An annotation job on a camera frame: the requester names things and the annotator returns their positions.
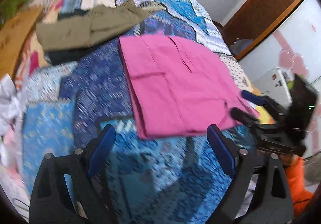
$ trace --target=white cloth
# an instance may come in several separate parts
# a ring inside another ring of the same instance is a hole
[[[6,134],[14,119],[20,114],[17,89],[6,74],[0,81],[0,136]]]

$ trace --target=folded olive garment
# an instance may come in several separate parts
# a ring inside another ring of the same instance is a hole
[[[149,15],[128,0],[117,8],[99,5],[84,16],[37,24],[36,34],[44,52],[91,47],[125,33]]]

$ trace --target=patchwork bedspread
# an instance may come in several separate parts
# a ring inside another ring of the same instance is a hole
[[[61,0],[52,12],[73,13],[99,4],[116,7],[124,1]],[[220,56],[240,89],[252,90],[222,35],[196,0],[134,2],[151,15],[127,35],[176,35],[203,44]],[[116,128],[116,143],[104,177],[119,223],[206,222],[231,178],[224,174],[206,136],[138,139],[118,39],[82,58],[73,73],[62,79],[59,97],[76,98],[73,131],[77,147],[86,146],[107,123]],[[224,131],[224,135],[245,148],[253,146],[244,126]]]

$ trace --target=bed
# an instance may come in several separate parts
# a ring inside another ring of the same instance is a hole
[[[62,15],[74,15],[100,4],[116,7],[124,1],[55,0],[42,22],[56,22]],[[130,29],[127,35],[176,35],[198,42],[220,57],[239,89],[253,91],[219,30],[196,0],[134,2],[151,15]],[[29,35],[15,83],[18,88],[22,87],[31,53],[38,52],[40,68],[31,80],[36,84],[42,84],[44,80],[55,83],[49,83],[47,91],[35,97],[33,102],[43,101],[46,95],[52,101],[59,98],[71,100],[74,115],[70,131],[74,139],[66,141],[65,137],[58,137],[54,141],[39,142],[22,136],[20,174],[27,193],[31,193],[37,172],[35,169],[39,167],[44,154],[54,151],[55,156],[66,155],[75,146],[86,146],[106,124],[112,124],[117,132],[116,142],[106,160],[105,173],[96,181],[103,198],[103,191],[109,190],[118,223],[205,223],[224,196],[231,178],[224,174],[206,136],[155,141],[138,139],[128,89],[122,83],[126,80],[118,44],[118,39],[106,42],[78,62],[64,64],[58,71],[50,66],[50,60],[44,55],[35,31]],[[119,62],[120,69],[114,71],[109,67],[111,60]],[[46,71],[46,77],[41,77],[42,71]],[[242,125],[223,133],[241,147],[253,147],[249,133]],[[28,152],[34,149],[39,152]]]

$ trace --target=orange fabric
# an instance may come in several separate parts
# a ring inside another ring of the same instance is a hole
[[[313,193],[304,188],[303,159],[298,158],[290,167],[285,169],[286,178],[290,187],[293,202],[294,216],[298,216],[306,207]]]

